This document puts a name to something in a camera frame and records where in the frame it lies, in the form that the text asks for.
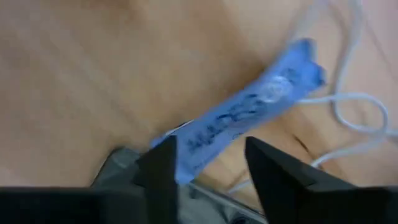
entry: blue packet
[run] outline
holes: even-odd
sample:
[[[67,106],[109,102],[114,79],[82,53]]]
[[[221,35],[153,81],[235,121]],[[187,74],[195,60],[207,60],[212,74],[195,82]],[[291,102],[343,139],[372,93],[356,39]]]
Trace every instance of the blue packet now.
[[[176,182],[190,182],[239,135],[274,119],[322,86],[324,70],[314,62],[314,45],[310,39],[290,44],[245,89],[203,116],[153,140],[154,147],[171,134],[177,136]]]

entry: wooden table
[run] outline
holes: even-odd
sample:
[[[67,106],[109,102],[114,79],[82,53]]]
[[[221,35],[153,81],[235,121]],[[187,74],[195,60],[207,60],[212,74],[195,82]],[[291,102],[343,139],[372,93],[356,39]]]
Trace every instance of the wooden table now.
[[[398,31],[394,0],[364,0],[365,28],[345,91],[380,98],[397,127]],[[1,0],[0,184],[88,185],[114,146],[149,141],[242,89],[283,49],[309,0]],[[304,33],[318,41],[328,93],[345,31],[334,5]],[[377,126],[369,103],[341,107],[349,120]],[[247,135],[299,159],[366,136],[342,127],[328,105],[294,106]],[[199,179],[225,191],[245,178],[244,138]],[[357,185],[398,184],[398,140],[322,169]],[[234,195],[258,207],[248,187]]]

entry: wooden surface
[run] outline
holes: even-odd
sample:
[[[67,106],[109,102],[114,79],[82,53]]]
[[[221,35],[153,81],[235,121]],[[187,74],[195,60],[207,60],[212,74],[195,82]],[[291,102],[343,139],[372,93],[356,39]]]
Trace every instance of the wooden surface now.
[[[311,3],[265,0],[1,0],[0,184],[86,186],[114,146],[140,151],[244,88],[272,63]],[[363,36],[345,91],[380,98],[398,128],[395,0],[364,0]],[[304,33],[333,83],[347,18],[343,3]],[[366,102],[342,103],[377,126]],[[310,162],[366,136],[338,124],[328,105],[294,106],[248,135]],[[238,139],[199,179],[220,191],[248,177]],[[322,169],[354,184],[398,184],[398,140]],[[234,195],[258,207],[248,187]]]

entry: cable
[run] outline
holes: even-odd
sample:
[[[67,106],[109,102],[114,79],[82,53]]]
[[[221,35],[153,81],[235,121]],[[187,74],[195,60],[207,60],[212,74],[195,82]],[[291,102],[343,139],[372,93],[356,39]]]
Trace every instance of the cable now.
[[[362,4],[360,3],[359,0],[349,0],[349,4],[351,8],[353,9],[354,12],[354,20],[353,20],[353,28],[351,30],[351,35],[349,37],[349,42],[347,45],[347,48],[345,48],[345,51],[343,52],[343,56],[341,57],[340,61],[338,62],[337,69],[336,69],[336,85],[333,89],[332,95],[320,97],[320,98],[310,98],[310,99],[304,99],[300,100],[299,103],[301,104],[317,104],[317,103],[332,103],[332,108],[333,108],[333,114],[335,115],[337,121],[339,121],[341,124],[344,126],[351,128],[355,131],[361,132],[361,133],[367,133],[367,134],[372,134],[372,139],[368,140],[366,142],[359,143],[357,145],[351,146],[351,147],[346,147],[342,149],[337,149],[333,152],[329,152],[315,161],[311,163],[311,166],[313,167],[318,167],[321,163],[330,160],[330,159],[336,159],[339,157],[343,156],[348,156],[348,155],[353,155],[353,154],[359,154],[362,152],[366,152],[372,147],[377,146],[378,144],[382,143],[383,140],[385,139],[386,136],[398,136],[398,130],[394,129],[389,129],[389,117],[388,117],[388,110],[387,108],[383,105],[381,101],[379,101],[377,98],[365,94],[365,93],[340,93],[341,91],[341,86],[343,84],[343,79],[346,76],[345,70],[347,67],[347,64],[354,52],[355,47],[357,46],[359,42],[359,37],[361,35],[361,28],[362,28],[362,20],[363,20],[363,10],[362,10]],[[308,11],[305,13],[304,18],[299,20],[299,23],[296,25],[295,29],[292,31],[292,33],[289,35],[289,39],[287,41],[287,44],[289,45],[291,42],[293,42],[297,36],[298,33],[303,31],[304,29],[307,29],[311,23],[313,23],[321,9],[324,7],[327,7],[329,5],[329,0],[316,0],[308,9]],[[375,104],[381,111],[382,117],[383,117],[383,122],[382,126],[379,129],[374,129],[369,126],[363,126],[363,125],[358,125],[358,124],[353,124],[350,123],[349,121],[345,120],[343,116],[340,113],[340,108],[338,107],[338,102],[341,100],[368,100],[371,103]],[[246,180],[244,182],[241,182],[231,189],[228,190],[228,193],[231,194],[251,183],[250,180]]]

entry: black object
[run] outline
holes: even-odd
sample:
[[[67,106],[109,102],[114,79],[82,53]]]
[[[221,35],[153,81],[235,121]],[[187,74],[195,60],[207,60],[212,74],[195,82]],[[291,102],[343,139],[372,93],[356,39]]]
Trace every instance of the black object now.
[[[175,158],[172,136],[142,157],[130,158],[123,169],[111,169],[112,161],[106,161],[90,188],[2,188],[0,219],[3,223],[178,223]],[[396,188],[357,188],[253,137],[246,139],[246,159],[270,224],[398,223]],[[250,219],[235,222],[250,223]]]
[[[235,218],[231,224],[250,224],[250,219],[246,218],[246,217],[238,217]]]

